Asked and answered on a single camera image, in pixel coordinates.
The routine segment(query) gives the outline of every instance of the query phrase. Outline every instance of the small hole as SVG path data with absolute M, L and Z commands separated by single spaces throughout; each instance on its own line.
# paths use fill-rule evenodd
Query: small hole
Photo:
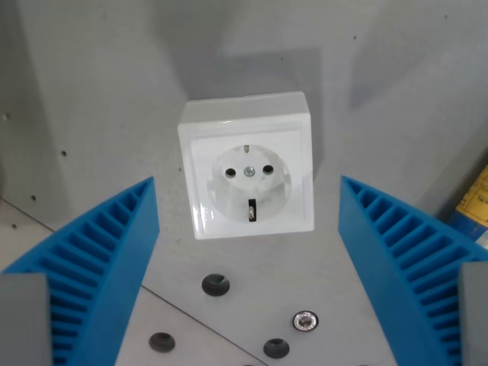
M 227 178 L 234 178 L 236 176 L 236 171 L 232 168 L 228 168 L 226 170 L 226 177 Z
M 273 174 L 273 171 L 275 169 L 271 165 L 265 165 L 265 167 L 262 169 L 262 172 L 265 173 L 266 175 Z

